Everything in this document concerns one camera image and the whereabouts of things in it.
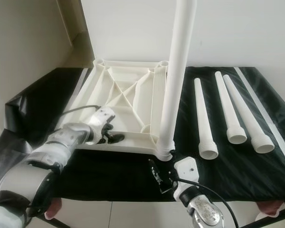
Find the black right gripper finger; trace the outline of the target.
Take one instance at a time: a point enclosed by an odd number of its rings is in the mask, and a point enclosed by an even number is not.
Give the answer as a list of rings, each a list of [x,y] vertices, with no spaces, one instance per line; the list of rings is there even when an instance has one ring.
[[[156,180],[158,185],[163,185],[163,180],[162,180],[162,177],[160,176],[159,167],[156,165],[155,161],[152,159],[149,159],[148,162],[149,162],[149,166],[150,166],[153,178]]]

